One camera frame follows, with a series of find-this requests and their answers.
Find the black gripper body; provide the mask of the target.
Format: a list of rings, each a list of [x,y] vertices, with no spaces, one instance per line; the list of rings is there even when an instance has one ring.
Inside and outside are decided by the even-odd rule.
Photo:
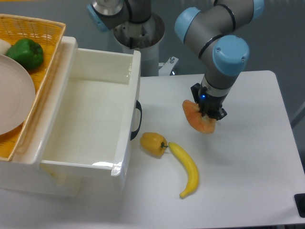
[[[199,83],[193,85],[191,91],[195,103],[198,104],[199,112],[202,114],[202,117],[207,115],[211,119],[221,120],[227,116],[227,112],[223,109],[223,102],[226,95],[211,95],[208,92],[208,88]]]

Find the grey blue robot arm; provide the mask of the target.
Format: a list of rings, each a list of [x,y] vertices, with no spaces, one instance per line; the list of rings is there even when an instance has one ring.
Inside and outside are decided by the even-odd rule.
[[[191,88],[202,116],[215,120],[226,116],[223,102],[250,54],[234,31],[263,11],[262,0],[216,0],[206,12],[190,7],[177,17],[176,35],[206,66],[201,83]],[[164,22],[152,12],[149,0],[94,0],[87,12],[101,32],[113,31],[124,52],[157,48],[164,37]]]

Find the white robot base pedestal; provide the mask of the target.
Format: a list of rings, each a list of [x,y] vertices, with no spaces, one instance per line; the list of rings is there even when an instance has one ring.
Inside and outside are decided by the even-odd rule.
[[[148,21],[141,24],[127,21],[113,33],[123,53],[141,53],[141,76],[174,75],[178,58],[171,56],[166,62],[159,61],[159,45],[165,35],[165,24],[160,16],[152,13]]]

